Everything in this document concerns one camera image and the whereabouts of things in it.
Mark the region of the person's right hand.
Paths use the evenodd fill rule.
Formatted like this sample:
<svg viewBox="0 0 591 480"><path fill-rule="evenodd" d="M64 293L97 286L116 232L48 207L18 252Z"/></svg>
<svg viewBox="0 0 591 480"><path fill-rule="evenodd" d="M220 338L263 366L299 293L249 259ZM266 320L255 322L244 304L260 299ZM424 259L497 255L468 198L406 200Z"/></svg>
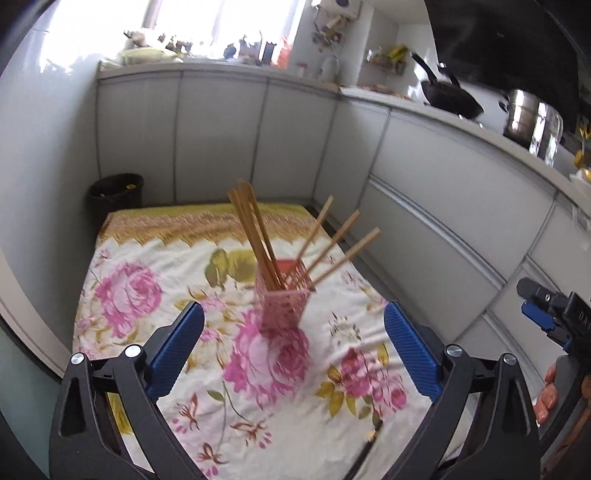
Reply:
<svg viewBox="0 0 591 480"><path fill-rule="evenodd" d="M544 387L533 405L536 421L539 425L546 422L551 410L558 401L558 390L555 386L556 371L556 365L552 364L545 375Z"/></svg>

